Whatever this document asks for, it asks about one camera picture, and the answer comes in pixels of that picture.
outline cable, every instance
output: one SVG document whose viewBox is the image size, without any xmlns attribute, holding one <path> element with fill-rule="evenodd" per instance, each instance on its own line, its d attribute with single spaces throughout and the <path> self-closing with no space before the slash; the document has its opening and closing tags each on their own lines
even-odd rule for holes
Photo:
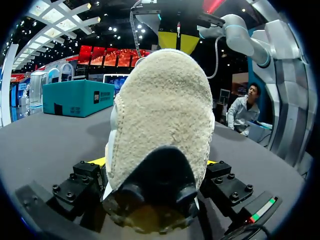
<svg viewBox="0 0 320 240">
<path fill-rule="evenodd" d="M 132 8 L 135 8 L 139 4 L 141 4 L 142 0 L 137 1 Z M 134 21 L 134 14 L 132 11 L 130 11 L 130 24 L 131 24 L 131 29 L 132 29 L 132 34 L 133 34 L 133 39 L 134 39 L 134 44 L 135 44 L 135 49 L 136 53 L 138 54 L 139 58 L 141 58 L 141 53 L 140 53 L 140 48 L 139 48 L 139 42 L 138 42 L 138 37 L 136 33 L 136 27 L 135 27 L 135 21 Z"/>
<path fill-rule="evenodd" d="M 263 226 L 263 225 L 260 225 L 260 224 L 252 224 L 252 225 L 249 225 L 248 228 L 246 228 L 243 232 L 247 232 L 247 231 L 252 231 L 252 230 L 255 230 L 254 232 L 252 232 L 251 234 L 249 234 L 248 236 L 246 236 L 243 240 L 248 240 L 250 239 L 253 235 L 255 235 L 259 230 L 262 230 L 265 235 L 266 235 L 266 239 L 271 239 L 271 234 L 270 232 L 268 231 L 268 229 Z"/>
<path fill-rule="evenodd" d="M 239 235 L 243 234 L 244 232 L 253 231 L 248 236 L 243 238 L 243 240 L 248 240 L 253 235 L 255 235 L 259 230 L 262 230 L 265 233 L 267 240 L 271 239 L 271 234 L 265 226 L 263 226 L 261 224 L 254 223 L 254 224 L 250 224 L 250 225 L 246 225 L 241 228 L 238 228 L 238 229 L 234 230 L 233 232 L 229 233 L 228 235 L 224 236 L 220 240 L 232 240 L 232 239 L 238 237 Z"/>
<path fill-rule="evenodd" d="M 219 58 L 218 58 L 218 41 L 220 38 L 222 38 L 223 36 L 218 36 L 215 40 L 215 44 L 214 44 L 214 47 L 215 47 L 215 70 L 214 70 L 214 73 L 212 76 L 207 76 L 208 79 L 213 79 L 217 72 L 218 72 L 218 61 L 219 61 Z"/>
<path fill-rule="evenodd" d="M 271 135 L 271 133 L 269 133 L 268 135 L 265 135 L 260 141 L 258 141 L 257 143 L 259 144 L 259 143 L 261 143 L 266 137 L 268 137 L 268 136 L 270 136 Z"/>
</svg>

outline yellow strip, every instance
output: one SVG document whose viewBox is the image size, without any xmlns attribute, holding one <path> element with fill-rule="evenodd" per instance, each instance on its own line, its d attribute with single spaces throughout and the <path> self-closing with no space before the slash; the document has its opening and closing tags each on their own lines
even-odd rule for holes
<svg viewBox="0 0 320 240">
<path fill-rule="evenodd" d="M 159 31 L 158 39 L 160 47 L 162 49 L 176 49 L 177 35 L 176 32 Z"/>
<path fill-rule="evenodd" d="M 102 157 L 102 158 L 99 158 L 99 159 L 96 159 L 96 160 L 88 161 L 88 163 L 89 164 L 97 164 L 97 165 L 100 165 L 100 167 L 103 167 L 106 164 L 106 158 Z M 216 164 L 216 163 L 217 163 L 216 161 L 208 160 L 207 165 Z"/>
<path fill-rule="evenodd" d="M 190 55 L 196 48 L 199 37 L 181 34 L 180 50 Z"/>
<path fill-rule="evenodd" d="M 216 164 L 216 163 L 217 163 L 216 161 L 208 160 L 208 162 L 206 164 L 209 165 L 209 164 Z"/>
<path fill-rule="evenodd" d="M 89 164 L 96 164 L 100 165 L 100 167 L 103 167 L 106 164 L 106 158 L 102 157 L 93 161 L 88 161 Z"/>
</svg>

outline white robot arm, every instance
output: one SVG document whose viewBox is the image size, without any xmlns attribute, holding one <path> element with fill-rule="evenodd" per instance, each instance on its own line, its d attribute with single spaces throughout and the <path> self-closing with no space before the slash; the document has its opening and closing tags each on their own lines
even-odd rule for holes
<svg viewBox="0 0 320 240">
<path fill-rule="evenodd" d="M 238 15 L 228 14 L 222 17 L 225 24 L 222 28 L 212 25 L 210 28 L 197 26 L 202 38 L 219 38 L 225 36 L 227 46 L 242 53 L 255 61 L 258 66 L 265 68 L 270 64 L 270 53 L 261 41 L 249 36 L 245 21 Z"/>
</svg>

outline black table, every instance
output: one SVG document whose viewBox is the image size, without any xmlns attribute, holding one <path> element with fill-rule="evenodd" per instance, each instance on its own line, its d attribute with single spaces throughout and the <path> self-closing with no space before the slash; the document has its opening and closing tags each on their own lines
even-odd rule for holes
<svg viewBox="0 0 320 240">
<path fill-rule="evenodd" d="M 0 176 L 8 193 L 12 194 L 32 181 L 51 191 L 53 184 L 68 178 L 76 163 L 103 157 L 110 134 L 111 111 L 112 107 L 86 118 L 41 112 L 2 128 Z M 265 224 L 269 231 L 274 231 L 285 219 L 304 186 L 301 176 L 282 159 L 218 122 L 215 123 L 209 159 L 231 165 L 238 179 L 254 185 L 254 196 L 270 191 L 282 198 L 283 203 Z M 221 237 L 221 228 L 226 230 L 231 221 L 223 217 L 210 200 L 206 199 L 204 203 L 213 239 Z M 141 235 L 129 227 L 117 226 L 106 217 L 100 236 L 113 240 L 204 239 L 198 219 L 190 227 L 167 235 Z"/>
</svg>

